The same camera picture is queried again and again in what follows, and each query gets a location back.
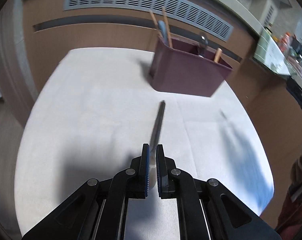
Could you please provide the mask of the wooden spoon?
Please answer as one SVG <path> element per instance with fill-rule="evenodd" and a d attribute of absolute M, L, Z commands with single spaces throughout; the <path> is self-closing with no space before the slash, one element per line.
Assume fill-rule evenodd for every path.
<path fill-rule="evenodd" d="M 218 48 L 214 57 L 214 62 L 218 63 L 222 54 L 222 49 Z"/>

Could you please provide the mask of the green checked cloth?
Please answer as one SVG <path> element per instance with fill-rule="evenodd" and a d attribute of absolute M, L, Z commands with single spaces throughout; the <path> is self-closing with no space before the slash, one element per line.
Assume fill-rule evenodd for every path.
<path fill-rule="evenodd" d="M 253 58 L 277 75 L 290 76 L 283 53 L 265 29 L 261 32 Z"/>

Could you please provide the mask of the orange bottle on counter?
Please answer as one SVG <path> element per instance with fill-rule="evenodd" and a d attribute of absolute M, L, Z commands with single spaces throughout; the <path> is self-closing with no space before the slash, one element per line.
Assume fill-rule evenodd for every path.
<path fill-rule="evenodd" d="M 285 53 L 290 45 L 290 33 L 287 31 L 278 43 L 278 47 L 282 53 Z"/>

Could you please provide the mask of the light blue plastic spoon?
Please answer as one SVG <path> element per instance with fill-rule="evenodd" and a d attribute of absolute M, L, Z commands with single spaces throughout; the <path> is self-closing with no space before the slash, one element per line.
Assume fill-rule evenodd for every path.
<path fill-rule="evenodd" d="M 159 20 L 158 21 L 158 28 L 159 28 L 159 31 L 160 31 L 161 35 L 163 36 L 164 43 L 168 46 L 169 45 L 169 40 L 168 40 L 168 33 L 167 33 L 167 28 L 166 28 L 165 22 L 163 22 L 162 20 Z"/>

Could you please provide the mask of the grey ventilation grille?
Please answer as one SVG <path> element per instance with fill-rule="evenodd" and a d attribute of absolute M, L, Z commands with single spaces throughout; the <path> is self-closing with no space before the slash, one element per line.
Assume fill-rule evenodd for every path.
<path fill-rule="evenodd" d="M 162 15 L 166 9 L 167 17 L 187 23 L 226 42 L 233 32 L 233 26 L 188 0 L 64 0 L 64 10 L 85 8 L 122 8 L 138 11 L 152 11 Z"/>

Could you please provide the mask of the black handled metal spoon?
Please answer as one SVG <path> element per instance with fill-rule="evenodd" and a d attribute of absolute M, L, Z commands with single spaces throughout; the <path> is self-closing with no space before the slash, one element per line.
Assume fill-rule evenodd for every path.
<path fill-rule="evenodd" d="M 156 147 L 159 144 L 163 116 L 166 103 L 164 100 L 160 102 L 157 117 L 155 119 L 152 136 L 150 139 L 150 156 L 149 156 L 149 188 L 152 189 L 156 184 Z"/>

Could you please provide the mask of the small steel spoon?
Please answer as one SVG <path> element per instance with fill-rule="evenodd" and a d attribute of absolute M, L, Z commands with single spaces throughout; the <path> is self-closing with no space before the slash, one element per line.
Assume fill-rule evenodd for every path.
<path fill-rule="evenodd" d="M 205 33 L 199 34 L 199 47 L 198 47 L 198 53 L 200 56 L 205 57 L 205 53 L 208 46 L 208 38 Z"/>

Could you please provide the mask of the wooden chopstick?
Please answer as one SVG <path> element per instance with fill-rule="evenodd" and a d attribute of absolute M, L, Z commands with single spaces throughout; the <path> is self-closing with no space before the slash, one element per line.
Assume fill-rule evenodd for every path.
<path fill-rule="evenodd" d="M 153 13 L 151 10 L 149 10 L 149 13 L 150 13 L 150 16 L 151 16 L 151 18 L 152 18 L 152 21 L 153 21 L 153 23 L 154 23 L 155 29 L 156 29 L 157 32 L 158 32 L 158 35 L 159 35 L 160 37 L 163 38 L 162 32 L 161 32 L 160 29 L 159 29 L 159 25 L 158 25 L 158 22 L 157 22 L 157 20 L 156 20 L 156 18 L 155 18 L 155 16 L 154 16 L 154 13 Z"/>
<path fill-rule="evenodd" d="M 167 14 L 166 14 L 166 8 L 164 6 L 162 7 L 162 14 L 163 14 L 164 23 L 166 25 L 168 45 L 170 48 L 173 48 L 171 32 L 169 29 L 169 23 L 168 23 Z"/>

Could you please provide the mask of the maroon plastic utensil holder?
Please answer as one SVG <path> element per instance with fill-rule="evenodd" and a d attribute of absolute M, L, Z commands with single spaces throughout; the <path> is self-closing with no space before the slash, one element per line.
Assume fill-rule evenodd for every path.
<path fill-rule="evenodd" d="M 210 50 L 200 56 L 196 43 L 176 38 L 172 43 L 169 47 L 158 37 L 149 70 L 150 84 L 159 92 L 210 97 L 233 71 L 223 59 L 214 62 Z"/>

